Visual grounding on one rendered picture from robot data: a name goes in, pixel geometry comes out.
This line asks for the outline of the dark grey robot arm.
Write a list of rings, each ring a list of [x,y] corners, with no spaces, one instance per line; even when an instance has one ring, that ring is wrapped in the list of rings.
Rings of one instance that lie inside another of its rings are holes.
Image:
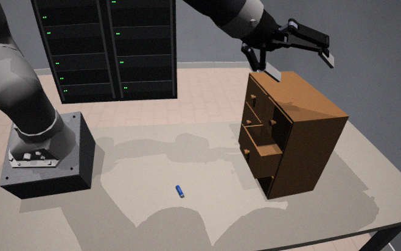
[[[183,1],[237,39],[252,32],[263,14],[259,0]],[[38,76],[14,42],[1,3],[0,110],[14,122],[9,141],[12,168],[57,168],[76,145],[75,133],[52,106]]]

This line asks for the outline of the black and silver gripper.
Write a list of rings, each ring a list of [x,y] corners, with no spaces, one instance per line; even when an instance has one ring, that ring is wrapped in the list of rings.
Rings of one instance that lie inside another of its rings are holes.
[[[287,37],[287,42],[284,42],[285,37]],[[277,82],[281,81],[281,73],[265,62],[265,54],[266,51],[271,52],[281,47],[317,52],[330,68],[334,68],[334,57],[328,50],[329,36],[299,24],[293,18],[288,20],[288,24],[280,26],[266,10],[263,10],[263,15],[256,28],[240,40],[243,41],[241,51],[246,55],[252,70],[264,71]],[[252,48],[260,49],[259,63]]]

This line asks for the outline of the blue aa battery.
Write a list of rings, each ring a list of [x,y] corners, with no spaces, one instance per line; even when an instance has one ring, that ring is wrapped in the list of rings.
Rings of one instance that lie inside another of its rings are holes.
[[[180,195],[180,198],[183,198],[183,197],[184,197],[184,194],[183,194],[183,192],[182,192],[180,186],[179,186],[179,185],[176,185],[175,188],[176,188],[176,190],[178,191],[178,194]]]

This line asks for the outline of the brown wooden chest of drawers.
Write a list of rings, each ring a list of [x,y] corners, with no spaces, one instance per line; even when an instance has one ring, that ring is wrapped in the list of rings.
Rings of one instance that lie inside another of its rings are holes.
[[[313,191],[349,116],[293,71],[280,71],[277,82],[265,72],[249,72],[268,97],[292,121],[281,160],[267,199]],[[248,84],[246,95],[248,91]]]

